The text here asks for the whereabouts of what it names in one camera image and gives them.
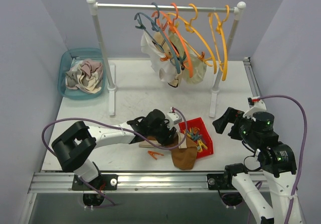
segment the tabletop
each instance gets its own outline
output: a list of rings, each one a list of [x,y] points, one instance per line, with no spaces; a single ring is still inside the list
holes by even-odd
[[[220,83],[217,98],[216,117],[209,117],[211,88],[215,75],[213,68],[208,67],[204,81],[197,85],[189,85],[184,81],[178,88],[172,88],[161,82],[157,74],[150,67],[149,60],[110,60],[116,67],[116,115],[108,115],[108,90],[90,100],[62,99],[57,119],[88,118],[110,125],[116,125],[136,117],[146,116],[157,108],[164,113],[174,106],[183,112],[187,120],[201,117],[205,123],[214,145],[214,154],[197,159],[193,171],[220,171],[225,165],[243,163],[246,156],[251,155],[240,141],[232,140],[227,134],[231,125],[219,135],[212,125],[213,120],[219,118],[227,109],[233,107],[239,110],[249,108],[247,98],[252,96],[249,81],[242,61],[229,61],[228,75]],[[50,144],[73,124],[72,121],[58,123],[54,126]],[[153,150],[164,154],[157,160],[147,151]],[[136,144],[117,144],[94,149],[89,159],[101,171],[178,171],[173,165],[171,152],[156,148],[140,148]],[[249,168],[257,167],[252,158],[246,162]],[[59,171],[60,164],[49,151],[43,162],[42,170]]]

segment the gray floor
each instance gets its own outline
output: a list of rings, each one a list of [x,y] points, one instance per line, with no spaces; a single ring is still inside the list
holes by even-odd
[[[30,224],[246,223],[245,204],[227,209],[218,193],[111,194],[120,205],[84,210],[79,194],[38,194]]]

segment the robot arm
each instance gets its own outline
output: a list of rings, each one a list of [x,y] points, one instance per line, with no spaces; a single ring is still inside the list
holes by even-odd
[[[240,192],[257,223],[284,223],[291,198],[294,202],[289,224],[303,223],[296,193],[291,196],[296,178],[294,153],[278,140],[279,135],[273,131],[274,116],[266,112],[263,101],[249,98],[249,104],[252,107],[247,112],[229,107],[222,117],[213,121],[213,126],[222,134],[227,123],[233,123],[228,135],[243,141],[256,152],[269,185],[273,209],[252,183],[243,164],[225,167],[227,184]]]
[[[131,132],[137,132],[144,137],[153,136],[161,145],[170,145],[176,134],[174,125],[180,121],[182,118],[178,114],[167,113],[165,116],[158,109],[154,109],[146,117],[127,121],[113,126],[112,129],[87,126],[83,121],[79,121],[59,136],[52,143],[52,148],[64,172],[75,172],[86,182],[91,182],[100,175],[97,166],[88,159],[93,149],[143,141]]]

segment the blue plastic basket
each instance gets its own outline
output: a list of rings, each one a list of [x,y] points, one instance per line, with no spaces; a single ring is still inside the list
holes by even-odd
[[[65,83],[65,72],[69,71],[71,65],[75,63],[77,60],[84,60],[90,58],[95,61],[101,61],[103,63],[104,74],[102,78],[101,90],[97,93],[86,93],[79,89],[73,90],[66,88]],[[85,100],[95,98],[101,95],[105,88],[106,81],[106,69],[105,64],[102,59],[101,51],[97,48],[75,48],[65,52],[61,57],[59,76],[58,76],[58,91],[63,97],[68,97],[74,100]]]

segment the red tray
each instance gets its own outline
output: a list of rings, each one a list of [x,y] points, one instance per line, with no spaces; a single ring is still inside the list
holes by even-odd
[[[179,123],[179,126],[180,126],[181,133],[183,133],[185,130],[185,123],[181,122],[181,123]],[[202,158],[205,156],[213,155],[214,154],[213,141],[212,141],[209,133],[206,130],[206,127],[205,127],[205,124],[204,124],[202,118],[188,120],[187,121],[187,128],[189,129],[192,127],[197,127],[200,129],[200,134],[203,135],[203,139],[204,139],[205,144],[208,148],[207,150],[203,149],[202,152],[198,152],[196,158],[199,159],[199,158]]]

